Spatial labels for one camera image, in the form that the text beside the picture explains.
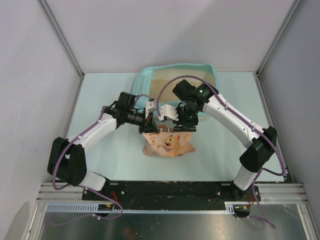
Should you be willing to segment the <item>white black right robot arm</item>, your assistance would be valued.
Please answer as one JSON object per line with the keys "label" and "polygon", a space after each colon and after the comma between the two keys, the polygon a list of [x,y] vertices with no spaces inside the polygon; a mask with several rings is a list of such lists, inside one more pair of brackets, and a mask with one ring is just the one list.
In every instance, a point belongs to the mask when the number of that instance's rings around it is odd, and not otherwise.
{"label": "white black right robot arm", "polygon": [[211,84],[203,81],[196,87],[187,81],[187,76],[178,77],[179,83],[172,92],[181,101],[176,107],[177,120],[174,129],[178,132],[194,132],[200,112],[217,120],[233,134],[245,152],[239,157],[240,168],[232,180],[228,195],[242,201],[249,194],[249,187],[263,169],[264,164],[277,153],[277,131],[264,128],[251,121],[233,107]]}

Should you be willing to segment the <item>pink cat litter bag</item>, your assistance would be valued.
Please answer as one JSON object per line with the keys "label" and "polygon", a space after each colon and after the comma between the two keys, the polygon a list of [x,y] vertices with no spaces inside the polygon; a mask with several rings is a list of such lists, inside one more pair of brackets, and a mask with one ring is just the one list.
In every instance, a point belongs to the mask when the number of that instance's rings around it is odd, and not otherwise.
{"label": "pink cat litter bag", "polygon": [[147,156],[175,158],[196,151],[190,143],[192,132],[177,132],[166,125],[159,126],[158,133],[143,133],[146,143],[143,153]]}

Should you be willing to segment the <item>black t-shaped plastic part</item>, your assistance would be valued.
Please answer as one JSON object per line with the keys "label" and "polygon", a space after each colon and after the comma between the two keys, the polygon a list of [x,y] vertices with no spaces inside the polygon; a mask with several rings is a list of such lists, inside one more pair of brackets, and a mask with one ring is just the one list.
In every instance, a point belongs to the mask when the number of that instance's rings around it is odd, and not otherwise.
{"label": "black t-shaped plastic part", "polygon": [[196,132],[197,128],[195,126],[191,128],[187,128],[185,126],[174,126],[173,127],[175,133],[182,133],[182,132]]}

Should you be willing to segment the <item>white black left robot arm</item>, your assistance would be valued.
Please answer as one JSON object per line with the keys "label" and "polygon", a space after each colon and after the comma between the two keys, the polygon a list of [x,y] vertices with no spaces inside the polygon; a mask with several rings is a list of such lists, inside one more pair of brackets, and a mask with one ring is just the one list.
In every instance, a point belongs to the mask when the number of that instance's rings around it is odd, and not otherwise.
{"label": "white black left robot arm", "polygon": [[124,124],[138,127],[139,133],[158,133],[153,119],[155,100],[148,97],[145,107],[136,108],[142,95],[121,92],[118,100],[103,106],[98,119],[81,133],[69,137],[57,137],[51,147],[47,172],[53,180],[59,179],[73,187],[93,189],[100,200],[110,196],[111,188],[105,184],[107,179],[87,168],[86,154],[106,135]]}

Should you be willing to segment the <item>teal and beige litter box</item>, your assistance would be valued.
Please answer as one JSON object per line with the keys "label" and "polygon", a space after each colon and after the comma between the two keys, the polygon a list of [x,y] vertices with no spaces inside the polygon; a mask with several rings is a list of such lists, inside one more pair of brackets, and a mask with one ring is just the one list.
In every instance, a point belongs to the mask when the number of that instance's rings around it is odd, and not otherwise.
{"label": "teal and beige litter box", "polygon": [[[156,101],[160,91],[170,80],[185,75],[201,78],[217,90],[219,89],[218,76],[216,70],[211,64],[176,63],[144,68],[136,77],[132,93],[136,96],[148,95]],[[160,96],[160,108],[165,104],[175,107],[178,106],[181,101],[173,94],[172,91],[176,84],[182,79],[186,79],[195,87],[202,84],[201,81],[190,77],[176,80],[171,83]],[[147,100],[147,97],[140,97],[136,103],[136,108],[144,108]]]}

